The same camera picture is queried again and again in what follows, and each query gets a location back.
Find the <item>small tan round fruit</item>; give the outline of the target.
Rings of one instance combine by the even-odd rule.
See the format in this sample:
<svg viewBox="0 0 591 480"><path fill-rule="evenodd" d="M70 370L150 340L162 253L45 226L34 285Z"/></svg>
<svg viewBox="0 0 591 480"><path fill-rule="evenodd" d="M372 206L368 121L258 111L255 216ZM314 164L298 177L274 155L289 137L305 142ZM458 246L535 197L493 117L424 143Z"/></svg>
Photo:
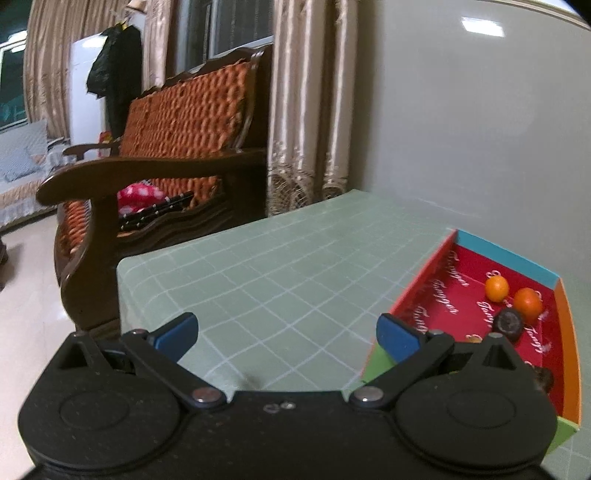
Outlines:
<svg viewBox="0 0 591 480"><path fill-rule="evenodd" d="M465 339L468 343L481 343L483 341L483 338L477 334L467 335Z"/></svg>

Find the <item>dark mangosteen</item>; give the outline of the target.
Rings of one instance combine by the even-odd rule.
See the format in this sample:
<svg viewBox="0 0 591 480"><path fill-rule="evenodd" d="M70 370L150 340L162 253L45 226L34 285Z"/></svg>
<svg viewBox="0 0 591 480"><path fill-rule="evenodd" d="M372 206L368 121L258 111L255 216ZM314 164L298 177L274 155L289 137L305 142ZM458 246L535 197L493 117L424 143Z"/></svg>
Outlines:
<svg viewBox="0 0 591 480"><path fill-rule="evenodd" d="M512 307L503 308L493 318L492 331L505 336L511 343L517 343L524 331L523 317Z"/></svg>
<svg viewBox="0 0 591 480"><path fill-rule="evenodd" d="M532 367L534 371L534 380L540 390L543 390L546 394L550 394L555 380L552 371L547 367Z"/></svg>

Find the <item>small orange mandarin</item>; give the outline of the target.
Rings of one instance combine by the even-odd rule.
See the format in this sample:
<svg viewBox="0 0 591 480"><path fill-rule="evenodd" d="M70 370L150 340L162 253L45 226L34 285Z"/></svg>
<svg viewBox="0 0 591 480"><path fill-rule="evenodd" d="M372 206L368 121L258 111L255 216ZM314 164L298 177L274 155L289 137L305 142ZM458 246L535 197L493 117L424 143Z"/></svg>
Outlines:
<svg viewBox="0 0 591 480"><path fill-rule="evenodd" d="M494 303L503 302L509 295L510 287L508 281L501 275L494 275L485 283L486 297Z"/></svg>

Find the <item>dark mangosteen front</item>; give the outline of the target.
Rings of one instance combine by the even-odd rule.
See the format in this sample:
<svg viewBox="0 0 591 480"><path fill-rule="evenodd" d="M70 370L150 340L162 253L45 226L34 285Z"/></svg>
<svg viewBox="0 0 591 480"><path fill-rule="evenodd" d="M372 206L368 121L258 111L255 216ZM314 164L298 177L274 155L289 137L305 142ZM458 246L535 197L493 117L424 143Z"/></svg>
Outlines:
<svg viewBox="0 0 591 480"><path fill-rule="evenodd" d="M540 390L543 390L546 394L550 394L555 380L552 371L547 367L532 367L534 371L534 380Z"/></svg>

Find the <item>colourful cardboard box tray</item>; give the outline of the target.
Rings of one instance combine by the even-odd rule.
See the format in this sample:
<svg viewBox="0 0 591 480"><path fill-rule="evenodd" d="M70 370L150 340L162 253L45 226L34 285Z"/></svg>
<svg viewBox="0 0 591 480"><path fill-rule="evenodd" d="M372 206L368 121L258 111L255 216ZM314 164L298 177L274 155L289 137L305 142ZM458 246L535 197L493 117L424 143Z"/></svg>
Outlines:
<svg viewBox="0 0 591 480"><path fill-rule="evenodd" d="M485 283L503 276L510 291L491 302ZM513 344L492 331L494 316L513 308L522 288L537 291L544 311L524 323ZM574 322L556 273L481 237L457 230L436 250L388 312L422 333L441 330L454 350L425 378L401 393L394 420L417 449L450 464L508 468L554 450L581 424L581 375ZM468 343L477 334L481 343ZM363 381L396 362L376 340ZM533 366L554 375L540 390Z"/></svg>

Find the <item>green grid table cloth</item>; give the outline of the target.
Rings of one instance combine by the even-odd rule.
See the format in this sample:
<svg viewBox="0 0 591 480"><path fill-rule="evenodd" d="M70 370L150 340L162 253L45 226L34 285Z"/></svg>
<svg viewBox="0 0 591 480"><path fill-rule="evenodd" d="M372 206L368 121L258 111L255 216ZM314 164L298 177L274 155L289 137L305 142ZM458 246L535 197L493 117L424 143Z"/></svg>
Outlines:
<svg viewBox="0 0 591 480"><path fill-rule="evenodd" d="M387 409L356 408L379 317L458 229L353 191L135 255L117 266L122 336L182 313L197 343L178 364L226 404L188 410L139 478L553 479L590 475L590 429L508 468L450 464L413 446Z"/></svg>

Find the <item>red white patterned cloth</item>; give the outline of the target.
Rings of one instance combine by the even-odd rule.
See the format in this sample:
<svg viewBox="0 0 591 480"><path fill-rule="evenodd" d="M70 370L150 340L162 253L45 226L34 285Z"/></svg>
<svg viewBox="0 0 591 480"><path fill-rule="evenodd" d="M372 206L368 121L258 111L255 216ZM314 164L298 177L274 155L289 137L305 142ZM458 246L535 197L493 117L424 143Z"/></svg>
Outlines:
<svg viewBox="0 0 591 480"><path fill-rule="evenodd" d="M147 182L132 183L119 190L116 197L120 217L137 213L167 199L162 190Z"/></svg>

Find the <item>wooden sofa orange cushions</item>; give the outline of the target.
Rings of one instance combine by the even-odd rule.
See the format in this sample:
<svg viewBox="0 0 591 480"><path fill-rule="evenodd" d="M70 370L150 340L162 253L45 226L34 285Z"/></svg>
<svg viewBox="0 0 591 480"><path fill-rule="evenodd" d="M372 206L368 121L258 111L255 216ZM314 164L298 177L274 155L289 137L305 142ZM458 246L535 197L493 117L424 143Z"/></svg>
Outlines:
<svg viewBox="0 0 591 480"><path fill-rule="evenodd" d="M38 187L58 210L54 266L62 305L78 330L120 330L117 266L125 258L259 220L266 213L273 49L238 48L153 87L130 106L108 155L75 161ZM117 192L147 182L167 198L193 192L190 207L140 230L119 231Z"/></svg>

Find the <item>grey bed with pillows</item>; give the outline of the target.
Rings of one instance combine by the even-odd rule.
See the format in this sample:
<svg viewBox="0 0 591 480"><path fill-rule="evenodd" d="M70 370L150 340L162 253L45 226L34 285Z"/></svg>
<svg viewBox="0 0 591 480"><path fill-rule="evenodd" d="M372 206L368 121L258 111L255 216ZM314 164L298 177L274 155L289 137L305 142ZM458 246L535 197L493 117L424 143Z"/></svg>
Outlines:
<svg viewBox="0 0 591 480"><path fill-rule="evenodd" d="M47 136L47 121L11 127L1 133L0 226L5 231L54 207L36 200L41 183L58 169L75 161L63 151L69 140Z"/></svg>

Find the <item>white refrigerator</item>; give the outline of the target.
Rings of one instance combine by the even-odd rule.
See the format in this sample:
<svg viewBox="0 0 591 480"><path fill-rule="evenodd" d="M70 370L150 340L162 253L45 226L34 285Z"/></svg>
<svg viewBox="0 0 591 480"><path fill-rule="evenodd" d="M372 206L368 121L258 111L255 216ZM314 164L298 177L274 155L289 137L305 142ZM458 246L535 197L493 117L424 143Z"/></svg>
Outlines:
<svg viewBox="0 0 591 480"><path fill-rule="evenodd" d="M105 100L87 89L91 67L106 37L91 35L71 44L68 73L69 138L72 145L96 144L108 130Z"/></svg>

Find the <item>dark hanging jacket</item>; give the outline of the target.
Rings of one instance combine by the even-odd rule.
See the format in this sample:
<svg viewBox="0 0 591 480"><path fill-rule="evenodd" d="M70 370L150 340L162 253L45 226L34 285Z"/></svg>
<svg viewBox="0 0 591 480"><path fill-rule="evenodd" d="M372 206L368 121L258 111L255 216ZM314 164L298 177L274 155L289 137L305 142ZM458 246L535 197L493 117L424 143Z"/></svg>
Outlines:
<svg viewBox="0 0 591 480"><path fill-rule="evenodd" d="M93 62L86 87L97 98L104 98L108 126L113 138L123 135L131 102L141 93L141 33L121 23L101 33L104 45Z"/></svg>

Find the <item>beige satin curtain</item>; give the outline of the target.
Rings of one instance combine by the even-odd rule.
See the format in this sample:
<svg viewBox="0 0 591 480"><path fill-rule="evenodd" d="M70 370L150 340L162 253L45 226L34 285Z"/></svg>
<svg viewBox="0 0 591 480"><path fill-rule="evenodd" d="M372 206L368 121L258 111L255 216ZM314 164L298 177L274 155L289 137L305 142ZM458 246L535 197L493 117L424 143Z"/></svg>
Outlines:
<svg viewBox="0 0 591 480"><path fill-rule="evenodd" d="M276 1L266 210L346 192L358 41L356 1Z"/></svg>

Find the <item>far beige curtain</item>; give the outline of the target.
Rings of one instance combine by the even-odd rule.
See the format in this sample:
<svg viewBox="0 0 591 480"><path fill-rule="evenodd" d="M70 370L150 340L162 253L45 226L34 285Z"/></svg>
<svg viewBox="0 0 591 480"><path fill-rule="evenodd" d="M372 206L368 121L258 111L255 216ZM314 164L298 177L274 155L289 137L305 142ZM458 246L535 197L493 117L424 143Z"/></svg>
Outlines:
<svg viewBox="0 0 591 480"><path fill-rule="evenodd" d="M35 1L26 27L26 118L49 138L109 127L104 100L126 104L171 75L176 1ZM109 93L104 82L111 81Z"/></svg>

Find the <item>straw hat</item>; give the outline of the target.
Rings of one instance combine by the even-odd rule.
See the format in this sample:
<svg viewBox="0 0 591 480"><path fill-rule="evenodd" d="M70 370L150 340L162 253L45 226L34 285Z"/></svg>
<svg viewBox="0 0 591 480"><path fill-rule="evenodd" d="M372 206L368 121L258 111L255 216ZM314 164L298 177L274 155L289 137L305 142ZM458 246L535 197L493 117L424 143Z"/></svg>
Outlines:
<svg viewBox="0 0 591 480"><path fill-rule="evenodd" d="M126 4L126 8L142 14L146 13L147 1L146 0L129 0Z"/></svg>

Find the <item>window with frame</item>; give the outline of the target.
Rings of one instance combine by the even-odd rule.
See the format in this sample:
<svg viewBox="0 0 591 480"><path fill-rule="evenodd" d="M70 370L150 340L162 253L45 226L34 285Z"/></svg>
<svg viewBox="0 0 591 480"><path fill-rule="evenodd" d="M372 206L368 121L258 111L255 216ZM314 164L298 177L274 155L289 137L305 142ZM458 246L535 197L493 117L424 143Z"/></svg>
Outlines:
<svg viewBox="0 0 591 480"><path fill-rule="evenodd" d="M190 70L236 48L273 42L273 1L179 1L174 30L174 71Z"/></svg>

